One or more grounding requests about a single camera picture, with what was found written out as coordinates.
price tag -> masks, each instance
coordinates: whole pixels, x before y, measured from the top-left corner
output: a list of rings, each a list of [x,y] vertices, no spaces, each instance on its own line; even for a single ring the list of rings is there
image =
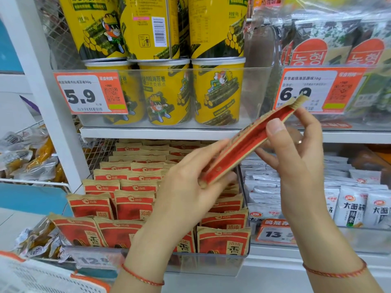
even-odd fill
[[[73,114],[128,114],[117,72],[54,76]]]
[[[78,268],[117,270],[125,261],[121,249],[66,246],[64,250],[75,260]]]
[[[304,107],[313,113],[343,113],[366,67],[285,68],[274,109],[300,94],[309,97]]]
[[[291,228],[285,219],[265,219],[261,224],[256,241],[296,246]]]

yellow can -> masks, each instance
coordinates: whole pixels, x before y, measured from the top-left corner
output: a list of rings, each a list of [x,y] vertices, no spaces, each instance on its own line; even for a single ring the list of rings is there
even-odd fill
[[[115,62],[89,62],[85,65],[89,70],[118,70],[129,114],[105,115],[106,122],[114,125],[125,125],[138,122],[144,118],[145,101],[139,72],[129,71],[138,68],[136,63],[119,60]]]
[[[125,58],[116,0],[59,0],[82,60]]]
[[[179,49],[181,57],[190,57],[189,0],[178,0]]]
[[[128,60],[179,58],[178,0],[119,0]]]
[[[189,0],[192,58],[242,57],[248,0]]]
[[[190,59],[139,63],[149,121],[176,125],[191,118]]]
[[[239,120],[245,62],[245,57],[192,60],[198,123],[222,126]]]

hand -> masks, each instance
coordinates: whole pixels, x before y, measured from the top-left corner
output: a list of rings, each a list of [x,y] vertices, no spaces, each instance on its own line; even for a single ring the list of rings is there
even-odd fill
[[[280,174],[281,209],[289,223],[306,219],[313,213],[327,213],[322,127],[304,108],[296,110],[295,116],[305,128],[300,144],[295,146],[285,125],[273,119],[266,125],[266,133],[277,157],[256,149],[258,156]]]
[[[236,174],[229,172],[205,189],[198,185],[203,168],[228,142],[222,140],[194,150],[164,177],[146,225],[161,226],[171,233],[168,236],[172,239],[171,244],[177,245],[213,207],[224,188],[236,179]]]

red string bracelet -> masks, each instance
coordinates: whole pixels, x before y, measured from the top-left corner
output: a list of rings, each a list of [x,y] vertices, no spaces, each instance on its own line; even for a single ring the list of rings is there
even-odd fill
[[[128,274],[130,274],[131,276],[134,276],[136,279],[138,279],[139,281],[142,281],[146,284],[149,284],[151,286],[157,286],[157,287],[161,287],[161,286],[164,286],[164,281],[162,283],[155,283],[155,282],[152,282],[152,281],[149,281],[149,280],[146,280],[145,278],[139,276],[139,275],[136,275],[133,271],[131,271],[130,269],[126,268],[124,264],[121,265],[122,268],[124,269],[124,271],[126,271]]]
[[[362,268],[360,268],[359,270],[356,270],[353,272],[347,272],[347,273],[329,273],[329,272],[321,272],[321,271],[317,271],[317,270],[312,270],[309,267],[307,267],[304,263],[303,263],[303,267],[306,269],[306,271],[309,271],[310,273],[314,273],[316,275],[330,277],[330,278],[346,279],[346,278],[351,278],[351,277],[357,277],[360,274],[362,274],[365,269],[367,269],[366,262],[362,259],[361,259],[361,261],[362,261]]]

price tag reading 13.5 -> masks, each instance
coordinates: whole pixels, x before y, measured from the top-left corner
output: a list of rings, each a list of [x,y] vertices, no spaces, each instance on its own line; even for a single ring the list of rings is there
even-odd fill
[[[304,107],[313,113],[343,113],[365,67],[285,68],[274,109],[304,94]]]
[[[73,114],[128,114],[117,72],[54,75]]]

